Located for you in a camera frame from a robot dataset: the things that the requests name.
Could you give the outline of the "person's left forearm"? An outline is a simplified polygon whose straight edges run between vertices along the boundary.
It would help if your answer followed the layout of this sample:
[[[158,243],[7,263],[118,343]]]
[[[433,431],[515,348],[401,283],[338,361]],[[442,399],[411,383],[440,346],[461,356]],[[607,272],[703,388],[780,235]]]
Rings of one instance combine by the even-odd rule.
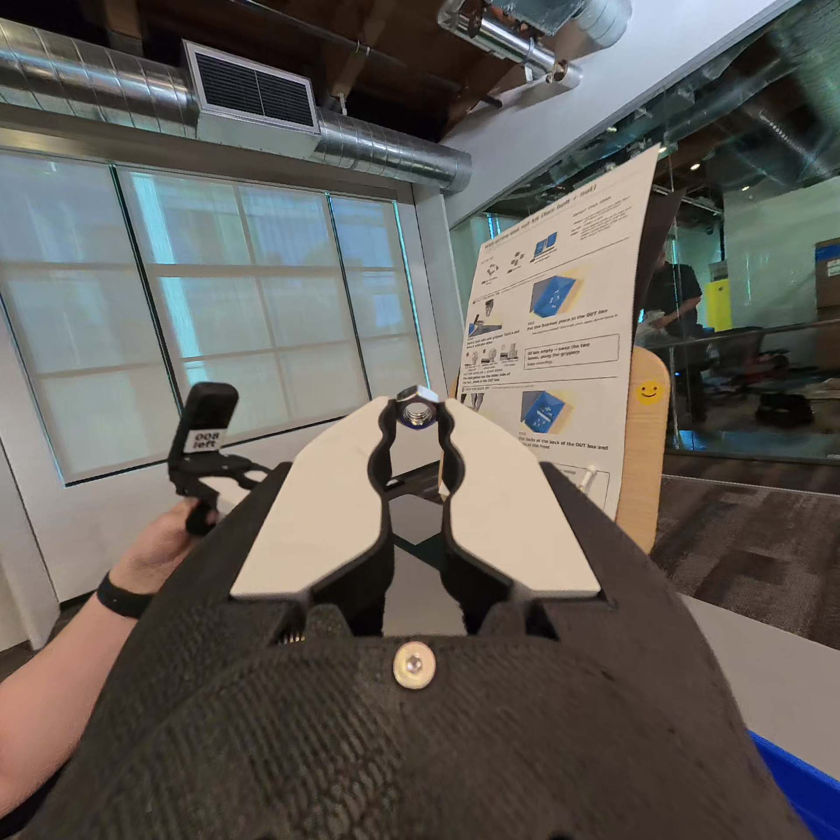
[[[137,624],[93,596],[1,685],[1,813],[27,800],[76,749]]]

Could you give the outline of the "silver air duct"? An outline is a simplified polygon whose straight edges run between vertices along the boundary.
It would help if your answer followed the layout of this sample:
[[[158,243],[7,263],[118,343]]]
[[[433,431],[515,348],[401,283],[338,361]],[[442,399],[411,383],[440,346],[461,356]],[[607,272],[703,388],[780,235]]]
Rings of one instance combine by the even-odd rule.
[[[607,49],[625,35],[633,8],[624,1],[479,2],[465,11],[464,1],[444,1],[437,24],[478,49],[530,70],[560,91],[581,83],[581,69],[538,42],[554,36],[570,21],[598,48]]]
[[[169,66],[7,19],[1,92],[4,106],[277,154],[443,193],[463,191],[472,176],[466,152],[318,107],[315,137],[200,115],[186,62]]]

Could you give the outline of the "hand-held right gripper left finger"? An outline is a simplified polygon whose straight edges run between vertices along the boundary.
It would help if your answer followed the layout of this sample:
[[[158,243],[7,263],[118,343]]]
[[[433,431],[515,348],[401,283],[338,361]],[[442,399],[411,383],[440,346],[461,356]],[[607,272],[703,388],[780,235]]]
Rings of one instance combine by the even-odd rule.
[[[237,600],[306,601],[359,560],[383,531],[383,501],[369,466],[390,453],[394,430],[379,396],[315,437],[295,458],[230,589]]]

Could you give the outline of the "instruction sheet on stand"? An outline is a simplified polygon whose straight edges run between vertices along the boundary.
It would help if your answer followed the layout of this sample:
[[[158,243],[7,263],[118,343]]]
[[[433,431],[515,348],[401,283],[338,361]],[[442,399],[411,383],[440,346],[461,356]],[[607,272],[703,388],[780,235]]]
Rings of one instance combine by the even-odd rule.
[[[640,348],[633,348],[629,378],[629,385],[618,376],[540,381],[531,371],[524,383],[478,386],[489,402],[479,414],[535,454],[595,576],[606,586],[639,575],[659,577],[648,552],[658,515],[668,401],[639,405],[634,387],[646,379],[668,388],[669,383],[661,360]],[[578,483],[590,465],[597,475],[585,495]],[[448,500],[446,550],[467,563],[449,543],[447,513]]]

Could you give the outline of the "cardboard box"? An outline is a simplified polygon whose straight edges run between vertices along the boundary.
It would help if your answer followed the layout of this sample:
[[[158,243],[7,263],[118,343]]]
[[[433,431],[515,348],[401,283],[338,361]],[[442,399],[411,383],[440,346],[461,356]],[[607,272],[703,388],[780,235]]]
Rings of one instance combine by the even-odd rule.
[[[824,370],[839,368],[839,238],[815,244],[816,357]]]

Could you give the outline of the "printed instruction sheet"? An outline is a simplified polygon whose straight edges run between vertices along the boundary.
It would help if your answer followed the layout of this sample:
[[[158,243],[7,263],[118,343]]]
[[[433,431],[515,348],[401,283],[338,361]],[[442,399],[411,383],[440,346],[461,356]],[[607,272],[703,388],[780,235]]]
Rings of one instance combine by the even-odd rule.
[[[618,376],[629,385],[637,259],[660,145],[562,196],[479,250],[457,398],[478,390]]]

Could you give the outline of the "person's left hand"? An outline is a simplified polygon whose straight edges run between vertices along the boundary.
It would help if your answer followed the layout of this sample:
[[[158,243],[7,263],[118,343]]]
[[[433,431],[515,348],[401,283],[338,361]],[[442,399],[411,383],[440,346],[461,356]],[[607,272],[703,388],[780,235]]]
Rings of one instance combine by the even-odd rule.
[[[136,595],[156,594],[201,540],[186,528],[197,505],[198,499],[183,498],[155,519],[110,570],[110,582]]]

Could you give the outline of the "steel hex nut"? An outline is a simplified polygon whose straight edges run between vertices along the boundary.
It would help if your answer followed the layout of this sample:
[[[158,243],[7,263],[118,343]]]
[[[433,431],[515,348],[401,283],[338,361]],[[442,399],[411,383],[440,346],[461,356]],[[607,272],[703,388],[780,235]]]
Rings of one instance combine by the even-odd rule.
[[[424,385],[411,385],[395,398],[396,419],[412,430],[433,426],[438,417],[438,395]]]

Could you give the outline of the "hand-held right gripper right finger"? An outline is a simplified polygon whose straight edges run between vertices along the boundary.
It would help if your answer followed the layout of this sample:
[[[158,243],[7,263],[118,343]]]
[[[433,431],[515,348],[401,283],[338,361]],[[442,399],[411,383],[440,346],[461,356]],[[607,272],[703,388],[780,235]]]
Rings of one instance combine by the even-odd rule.
[[[455,555],[517,601],[598,596],[601,585],[535,454],[453,398],[440,404],[438,426]]]

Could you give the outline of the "blue plastic bin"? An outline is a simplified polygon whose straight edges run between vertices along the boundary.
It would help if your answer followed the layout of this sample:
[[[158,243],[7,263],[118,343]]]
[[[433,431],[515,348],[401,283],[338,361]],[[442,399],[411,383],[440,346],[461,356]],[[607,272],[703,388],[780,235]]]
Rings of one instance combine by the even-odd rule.
[[[839,781],[774,742],[750,736],[775,782],[814,838],[839,838]]]

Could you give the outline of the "black wristband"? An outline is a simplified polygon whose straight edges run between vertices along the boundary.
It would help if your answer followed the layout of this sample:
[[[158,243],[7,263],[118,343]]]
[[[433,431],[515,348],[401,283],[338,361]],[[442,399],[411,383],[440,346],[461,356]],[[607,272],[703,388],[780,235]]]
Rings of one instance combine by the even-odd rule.
[[[134,621],[141,619],[154,599],[154,593],[132,592],[114,584],[110,573],[103,576],[94,595],[111,613]]]

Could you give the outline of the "air vent grille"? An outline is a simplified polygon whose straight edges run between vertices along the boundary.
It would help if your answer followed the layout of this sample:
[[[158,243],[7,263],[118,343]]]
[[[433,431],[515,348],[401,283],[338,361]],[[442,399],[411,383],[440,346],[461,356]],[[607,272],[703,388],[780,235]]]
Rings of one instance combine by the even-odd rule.
[[[182,47],[200,115],[320,135],[309,78],[188,40]]]

